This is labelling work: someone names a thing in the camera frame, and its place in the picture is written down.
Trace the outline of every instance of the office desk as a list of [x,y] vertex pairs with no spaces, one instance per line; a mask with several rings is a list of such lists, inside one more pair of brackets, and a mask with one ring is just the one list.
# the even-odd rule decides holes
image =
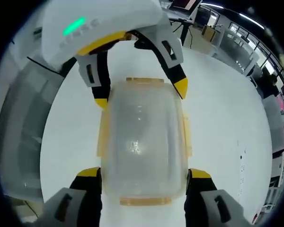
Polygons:
[[181,43],[182,43],[182,46],[183,46],[184,41],[185,41],[186,36],[187,36],[187,33],[188,33],[188,30],[189,30],[189,26],[194,24],[193,21],[187,20],[187,19],[180,17],[180,16],[177,16],[175,13],[171,13],[171,12],[167,12],[167,15],[168,15],[170,21],[179,22],[183,26],[181,37],[180,37]]
[[[155,54],[119,42],[108,53],[114,85],[126,77],[166,78]],[[189,85],[182,106],[190,120],[193,155],[189,167],[211,174],[244,207],[252,221],[264,204],[271,174],[271,139],[261,98],[252,83],[222,62],[184,48]],[[69,187],[76,174],[99,166],[96,156],[101,110],[75,64],[61,85],[47,118],[40,157],[44,201]],[[172,204],[126,207],[102,193],[101,226],[185,226],[183,195]]]

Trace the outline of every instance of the transparent plastic container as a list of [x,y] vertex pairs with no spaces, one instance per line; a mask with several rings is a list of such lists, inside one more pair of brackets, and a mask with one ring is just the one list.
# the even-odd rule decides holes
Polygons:
[[120,82],[104,114],[104,192],[126,205],[166,204],[182,195],[188,168],[181,100],[173,86],[159,80]]

